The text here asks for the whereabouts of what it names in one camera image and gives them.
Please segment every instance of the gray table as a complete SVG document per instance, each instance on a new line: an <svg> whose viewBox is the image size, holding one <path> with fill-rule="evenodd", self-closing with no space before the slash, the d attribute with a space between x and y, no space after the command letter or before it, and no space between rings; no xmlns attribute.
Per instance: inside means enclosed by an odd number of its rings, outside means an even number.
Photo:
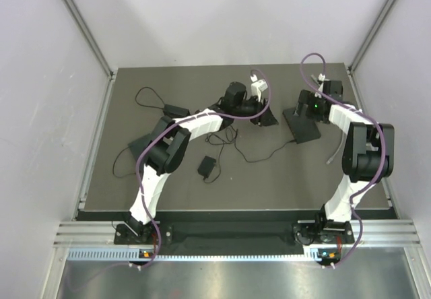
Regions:
<svg viewBox="0 0 431 299"><path fill-rule="evenodd" d="M291 140L292 134L281 114L296 105L302 81L298 65L259 65L273 89L271 109L279 121L272 127L257 127L249 121L236 121L237 145L249 159L268 156L275 148ZM112 163L117 154L134 139L150 133L162 116L157 109L143 108L134 102L139 88L153 87L165 102L190 108L191 112L213 104L231 81L249 87L250 66L161 67L119 69L114 84L100 147L88 191L85 210L128 210L136 198L135 176L115 178ZM321 65L307 65L309 74L319 74ZM343 81L345 100L354 101L354 93L343 64L327 66L327 77ZM146 90L140 102L160 105ZM216 158L220 146L212 146L204 137L192 141L180 168L165 184L160 210L231 210L231 209L318 209L334 194L339 184L341 153L326 165L337 148L341 131L334 125L318 124L319 140L288 144L270 160L248 164L227 145L221 157L222 173L207 185L197 174L205 155ZM132 172L134 161L126 151L116 166L118 174ZM378 185L364 196L361 208L388 208L383 188Z"/></svg>

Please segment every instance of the gray floor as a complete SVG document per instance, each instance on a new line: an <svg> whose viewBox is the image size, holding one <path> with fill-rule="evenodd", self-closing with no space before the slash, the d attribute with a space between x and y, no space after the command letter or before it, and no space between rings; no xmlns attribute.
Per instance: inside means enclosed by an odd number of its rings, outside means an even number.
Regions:
<svg viewBox="0 0 431 299"><path fill-rule="evenodd" d="M271 109L278 126L256 127L249 121L236 121L239 148L251 159L268 156L275 148L291 140L292 134L281 112L296 105L302 81L298 65L260 65L272 86ZM150 133L162 116L157 109L142 108L134 102L139 88L153 87L165 102L191 112L213 104L231 81L249 87L250 66L167 67L119 69L114 84L102 139L94 166L86 210L129 209L137 194L134 176L118 179L112 173L117 154L130 141ZM307 65L307 72L319 74L321 65ZM327 66L327 77L341 79L345 100L354 94L343 64ZM142 103L160 105L148 90L139 99ZM229 210L229 209L318 209L328 201L340 182L341 153L334 163L327 158L337 148L341 131L333 125L319 124L322 137L301 145L287 145L270 160L247 164L233 145L222 154L222 174L207 185L197 174L205 155L216 158L220 146L208 145L204 138L194 140L180 168L165 185L159 210ZM127 151L119 159L117 174L132 172L133 157ZM378 185L364 196L361 208L387 208L383 188Z"/></svg>
<svg viewBox="0 0 431 299"><path fill-rule="evenodd" d="M58 299L419 298L402 248L358 249L335 271L314 262L161 262L138 272L110 262L67 262Z"/></svg>

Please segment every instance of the white wall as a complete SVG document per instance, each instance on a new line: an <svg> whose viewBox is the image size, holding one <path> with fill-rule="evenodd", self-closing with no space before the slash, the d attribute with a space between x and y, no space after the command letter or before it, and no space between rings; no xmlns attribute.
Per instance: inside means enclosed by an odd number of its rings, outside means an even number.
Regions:
<svg viewBox="0 0 431 299"><path fill-rule="evenodd" d="M431 0L398 0L356 72L369 112L395 127L391 176L431 262Z"/></svg>
<svg viewBox="0 0 431 299"><path fill-rule="evenodd" d="M111 67L350 63L385 0L75 0Z"/></svg>
<svg viewBox="0 0 431 299"><path fill-rule="evenodd" d="M106 76L61 0L0 0L0 297L36 298Z"/></svg>

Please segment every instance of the white backdrop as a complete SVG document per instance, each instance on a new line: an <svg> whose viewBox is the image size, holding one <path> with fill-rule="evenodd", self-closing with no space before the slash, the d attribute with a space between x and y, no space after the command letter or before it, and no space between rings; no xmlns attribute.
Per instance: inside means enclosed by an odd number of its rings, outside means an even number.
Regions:
<svg viewBox="0 0 431 299"><path fill-rule="evenodd" d="M413 218L429 262L430 6L431 0L398 0L356 72L370 113L395 127L394 196Z"/></svg>
<svg viewBox="0 0 431 299"><path fill-rule="evenodd" d="M37 298L106 75L61 0L0 0L0 297Z"/></svg>
<svg viewBox="0 0 431 299"><path fill-rule="evenodd" d="M111 67L350 63L385 0L75 0Z"/></svg>

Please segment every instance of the white cable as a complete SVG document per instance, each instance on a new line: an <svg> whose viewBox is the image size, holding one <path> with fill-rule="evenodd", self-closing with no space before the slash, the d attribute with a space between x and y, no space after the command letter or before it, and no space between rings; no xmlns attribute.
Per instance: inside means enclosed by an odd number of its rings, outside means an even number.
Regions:
<svg viewBox="0 0 431 299"><path fill-rule="evenodd" d="M344 143L344 133L343 133L343 131L341 131L341 141L339 142L339 145L338 145L337 149L335 150L335 153L326 161L326 164L331 164L332 161L334 161L334 159L337 156L338 152L343 147L343 143Z"/></svg>

